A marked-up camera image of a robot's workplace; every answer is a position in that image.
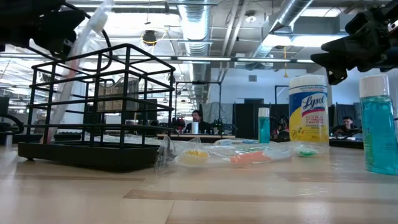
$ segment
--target man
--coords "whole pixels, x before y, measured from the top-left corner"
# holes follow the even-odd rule
[[[353,124],[353,118],[350,116],[345,116],[343,118],[343,125],[333,128],[332,132],[335,136],[339,134],[349,134],[352,129],[357,127]]]
[[[192,121],[199,122],[199,133],[210,134],[211,126],[210,124],[201,120],[201,113],[198,110],[192,112]],[[190,133],[192,130],[192,123],[189,123],[185,128],[185,133]]]

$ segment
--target desk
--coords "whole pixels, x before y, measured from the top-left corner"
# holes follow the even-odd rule
[[[158,139],[163,139],[166,137],[166,134],[158,134]],[[211,134],[172,134],[170,135],[170,139],[174,141],[189,141],[194,138],[200,138],[202,143],[214,143],[221,139],[234,139],[235,136],[230,135],[211,135]]]
[[[26,161],[0,148],[2,223],[393,224],[398,177],[364,170],[363,150],[322,159],[156,176]]]

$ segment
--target black wire basket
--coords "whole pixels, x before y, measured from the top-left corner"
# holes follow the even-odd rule
[[[125,60],[121,60],[121,56],[110,57],[110,52],[125,52]],[[96,73],[84,72],[80,69],[74,69],[66,66],[67,62],[73,60],[92,60],[96,59],[97,71]],[[111,60],[113,65],[119,64],[122,69],[107,69],[101,71],[101,65],[103,62]],[[164,67],[164,70],[156,72],[145,72],[137,65],[140,63],[158,63]],[[57,68],[63,68],[76,72],[76,76],[73,78],[63,78],[63,76],[57,73]],[[166,132],[173,131],[171,128],[172,120],[172,94],[174,88],[172,87],[173,73],[175,68],[168,63],[158,59],[157,57],[143,51],[139,47],[132,44],[121,44],[107,49],[97,50],[83,55],[70,57],[66,60],[57,60],[54,62],[43,63],[35,65],[33,68],[33,83],[30,86],[32,94],[30,96],[30,104],[27,105],[29,108],[29,118],[26,125],[27,137],[25,142],[21,142],[18,145],[18,155],[26,157],[28,159],[46,159],[51,161],[59,161],[66,164],[78,165],[78,166],[89,166],[100,169],[111,169],[111,170],[134,170],[150,167],[155,163],[157,151],[159,146],[151,146],[146,144],[146,133],[147,132]],[[48,82],[38,82],[38,73],[43,73],[50,76]],[[170,75],[170,84],[162,83],[151,75],[166,73]],[[113,79],[106,78],[110,75],[121,75],[124,80],[122,91],[117,95],[101,96],[100,87],[106,86],[109,82],[114,82]],[[137,92],[127,92],[129,87],[129,79],[135,77],[138,80],[144,81],[143,90]],[[71,94],[71,96],[78,100],[68,101],[53,101],[54,94],[60,92],[54,90],[54,85],[67,82],[82,82],[85,84],[85,95]],[[148,83],[154,83],[160,86],[158,89],[148,89]],[[90,86],[94,86],[93,96],[89,96]],[[46,91],[49,93],[48,102],[46,103],[34,103],[36,91]],[[169,93],[169,105],[160,105],[147,100],[148,94],[153,93]],[[109,101],[121,102],[119,109],[112,110],[112,112],[106,110],[99,110],[99,104]],[[134,108],[130,109],[127,105],[129,103],[137,103],[142,105],[141,109]],[[84,122],[81,124],[50,124],[51,112],[58,105],[72,105],[72,104],[84,104],[84,111],[66,110],[67,113],[83,114]],[[88,110],[89,104],[93,104],[91,111]],[[33,110],[45,110],[47,116],[43,124],[32,124],[33,121]],[[147,123],[148,112],[169,112],[169,126],[149,126]],[[120,113],[121,122],[118,124],[105,124],[104,117],[106,113]],[[131,113],[140,113],[142,117],[142,124],[126,124],[127,116]],[[32,128],[41,128],[44,130],[44,137],[42,144],[37,142],[29,142],[29,135]],[[55,141],[48,142],[48,133],[50,128],[59,129],[76,129],[81,130],[81,139],[78,141]],[[119,132],[119,142],[106,142],[104,141],[104,134],[112,131]],[[128,144],[125,143],[125,134],[132,131],[139,131],[142,133],[141,144]],[[86,135],[90,134],[90,140],[86,139]],[[99,141],[95,141],[95,136],[99,137]]]

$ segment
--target silver duct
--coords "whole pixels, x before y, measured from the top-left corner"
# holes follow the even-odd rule
[[[210,28],[210,6],[204,5],[179,5],[178,10],[182,18],[182,32],[187,40],[208,40]],[[199,43],[186,43],[185,48],[189,56],[208,56],[209,45]],[[193,80],[206,80],[206,71],[209,68],[206,64],[192,64]],[[195,90],[195,96],[202,98],[204,94]]]
[[[264,58],[268,56],[269,52],[274,48],[269,42],[269,34],[273,32],[292,33],[294,22],[300,15],[311,5],[313,0],[285,0],[283,1],[280,11],[267,18],[263,27],[263,33],[266,35],[262,44],[251,55],[255,58]],[[262,69],[264,66],[261,63],[251,63],[246,65],[246,69]]]

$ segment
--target mouthwash bottle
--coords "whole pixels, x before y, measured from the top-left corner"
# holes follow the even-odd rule
[[[259,143],[269,143],[269,108],[259,108]]]
[[[359,81],[366,170],[398,175],[398,145],[387,75]]]

